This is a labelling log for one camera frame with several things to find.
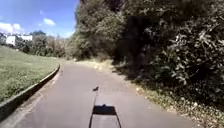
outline curb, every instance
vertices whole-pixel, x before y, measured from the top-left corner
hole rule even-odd
[[[47,75],[45,78],[36,83],[12,98],[6,100],[0,104],[0,123],[12,114],[17,107],[19,107],[24,101],[28,100],[34,93],[36,93],[41,87],[43,87],[49,80],[51,80],[59,71],[60,65]]]

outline road edge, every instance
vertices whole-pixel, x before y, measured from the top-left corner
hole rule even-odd
[[[40,88],[42,88],[48,81],[50,81],[59,71],[60,65],[47,75],[45,78],[39,81],[19,94],[13,96],[12,98],[6,100],[0,104],[0,123],[6,119],[10,114],[12,114],[17,107],[19,107],[24,101],[28,100],[32,95],[34,95]]]

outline sky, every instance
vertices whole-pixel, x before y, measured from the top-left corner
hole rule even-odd
[[[0,32],[69,37],[75,31],[75,10],[79,0],[1,0]]]

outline green grass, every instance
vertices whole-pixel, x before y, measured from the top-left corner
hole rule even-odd
[[[32,56],[0,46],[0,102],[43,79],[58,63],[58,59]]]

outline hillside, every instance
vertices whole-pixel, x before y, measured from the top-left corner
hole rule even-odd
[[[0,46],[0,102],[18,94],[53,71],[58,60]]]

